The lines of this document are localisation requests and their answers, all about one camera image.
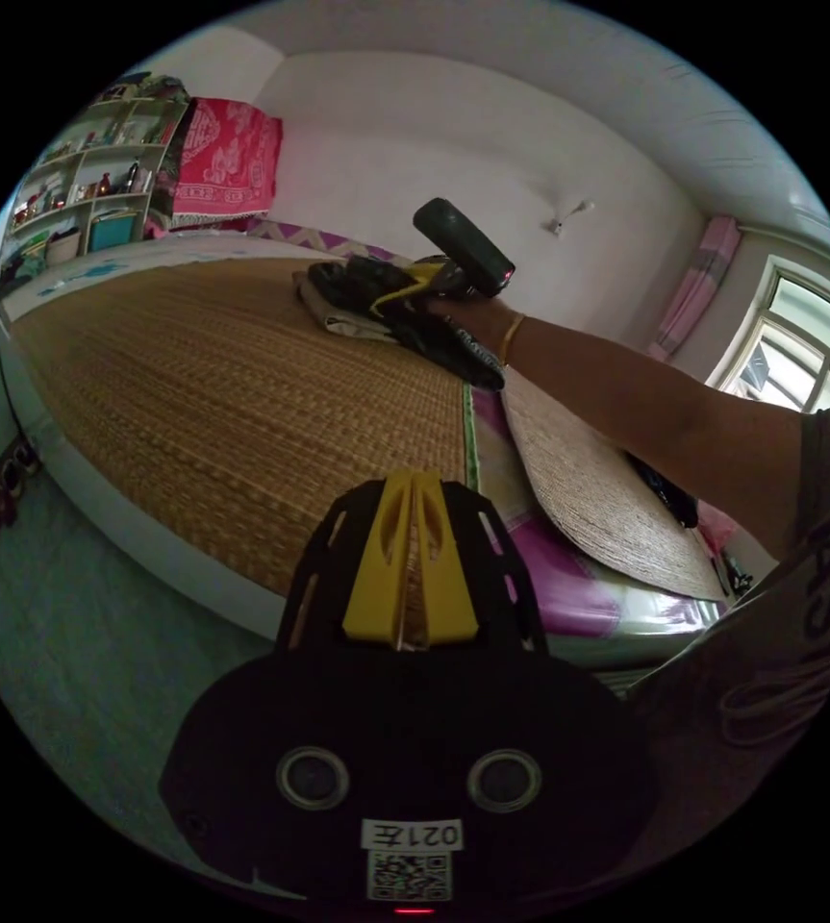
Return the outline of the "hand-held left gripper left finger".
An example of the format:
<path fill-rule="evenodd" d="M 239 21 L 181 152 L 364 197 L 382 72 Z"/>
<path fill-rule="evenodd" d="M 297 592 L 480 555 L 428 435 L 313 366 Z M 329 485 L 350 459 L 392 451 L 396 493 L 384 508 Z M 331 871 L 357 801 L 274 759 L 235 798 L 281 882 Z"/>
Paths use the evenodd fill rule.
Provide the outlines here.
<path fill-rule="evenodd" d="M 395 471 L 379 493 L 341 627 L 350 640 L 404 633 L 412 531 L 412 472 Z"/>

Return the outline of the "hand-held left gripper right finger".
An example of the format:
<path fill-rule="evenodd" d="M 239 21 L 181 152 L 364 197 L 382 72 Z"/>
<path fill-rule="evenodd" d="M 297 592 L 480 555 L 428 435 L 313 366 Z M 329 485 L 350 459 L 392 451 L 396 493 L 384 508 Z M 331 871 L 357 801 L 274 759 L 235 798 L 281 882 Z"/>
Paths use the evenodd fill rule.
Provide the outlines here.
<path fill-rule="evenodd" d="M 478 621 L 439 473 L 414 474 L 413 511 L 427 640 L 471 642 Z"/>

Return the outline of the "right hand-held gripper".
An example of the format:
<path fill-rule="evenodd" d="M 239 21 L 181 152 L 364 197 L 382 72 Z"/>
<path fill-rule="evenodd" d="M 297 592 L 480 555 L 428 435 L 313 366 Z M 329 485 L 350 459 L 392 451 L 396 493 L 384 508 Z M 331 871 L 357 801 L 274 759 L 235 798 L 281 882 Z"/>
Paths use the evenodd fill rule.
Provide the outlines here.
<path fill-rule="evenodd" d="M 478 290 L 481 262 L 472 257 L 454 259 L 445 254 L 420 258 L 408 267 L 386 263 L 375 277 L 377 293 L 369 313 L 384 314 L 389 306 L 410 307 L 431 300 L 467 300 Z"/>

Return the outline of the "person's right hand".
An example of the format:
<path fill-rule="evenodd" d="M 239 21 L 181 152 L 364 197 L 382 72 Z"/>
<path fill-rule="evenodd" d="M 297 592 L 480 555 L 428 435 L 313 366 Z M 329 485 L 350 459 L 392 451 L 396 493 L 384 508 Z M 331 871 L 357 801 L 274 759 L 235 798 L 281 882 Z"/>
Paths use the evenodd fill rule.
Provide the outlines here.
<path fill-rule="evenodd" d="M 516 332 L 525 316 L 508 307 L 500 299 L 453 301 L 435 299 L 428 311 L 465 331 L 502 363 L 506 359 Z"/>

